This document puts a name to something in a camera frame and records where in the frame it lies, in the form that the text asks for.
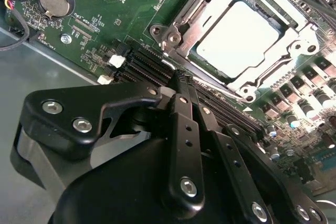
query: mounting hole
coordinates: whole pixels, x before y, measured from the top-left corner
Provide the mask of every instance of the mounting hole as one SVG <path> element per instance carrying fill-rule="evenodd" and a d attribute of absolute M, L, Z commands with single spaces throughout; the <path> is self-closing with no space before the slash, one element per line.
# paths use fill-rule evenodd
<path fill-rule="evenodd" d="M 314 52 L 316 50 L 316 46 L 311 45 L 310 47 L 308 47 L 307 51 L 308 52 Z"/>
<path fill-rule="evenodd" d="M 240 162 L 238 162 L 238 161 L 236 161 L 236 160 L 234 160 L 233 161 L 233 163 L 235 164 L 235 166 L 237 166 L 238 168 L 241 168 L 241 164 L 240 164 Z"/>
<path fill-rule="evenodd" d="M 161 30 L 160 30 L 158 27 L 154 27 L 154 28 L 153 28 L 153 34 L 154 34 L 154 35 L 159 35 L 160 32 L 161 32 Z"/>
<path fill-rule="evenodd" d="M 246 101 L 248 102 L 252 102 L 254 100 L 254 97 L 249 95 L 247 98 L 246 98 Z"/>
<path fill-rule="evenodd" d="M 180 97 L 180 101 L 183 102 L 183 103 L 188 103 L 188 100 L 184 97 Z"/>
<path fill-rule="evenodd" d="M 192 142 L 190 142 L 189 140 L 186 140 L 186 141 L 185 141 L 185 144 L 186 144 L 186 146 L 188 146 L 188 147 L 192 147 L 192 146 L 193 146 Z"/>

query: hole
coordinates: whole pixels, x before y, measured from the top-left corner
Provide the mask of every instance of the hole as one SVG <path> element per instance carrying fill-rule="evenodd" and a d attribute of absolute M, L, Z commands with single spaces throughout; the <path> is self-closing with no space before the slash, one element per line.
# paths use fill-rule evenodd
<path fill-rule="evenodd" d="M 251 102 L 251 101 L 253 101 L 254 100 L 254 98 L 252 97 L 252 96 L 248 96 L 247 98 L 246 98 L 246 101 L 248 101 L 248 102 Z"/>
<path fill-rule="evenodd" d="M 160 30 L 158 27 L 154 27 L 154 28 L 153 28 L 153 34 L 154 34 L 154 35 L 159 35 L 160 32 L 161 32 L 161 30 Z"/>
<path fill-rule="evenodd" d="M 185 144 L 186 144 L 188 147 L 193 146 L 192 142 L 190 142 L 189 140 L 186 140 L 186 141 L 185 141 Z"/>
<path fill-rule="evenodd" d="M 237 166 L 238 168 L 241 168 L 241 164 L 240 164 L 240 162 L 238 162 L 238 161 L 236 161 L 236 160 L 234 160 L 233 161 L 233 163 L 235 164 L 235 166 Z"/>
<path fill-rule="evenodd" d="M 316 50 L 316 46 L 311 45 L 310 47 L 308 47 L 307 51 L 308 52 L 314 52 Z"/>
<path fill-rule="evenodd" d="M 49 104 L 48 109 L 56 111 L 57 107 L 54 104 Z"/>

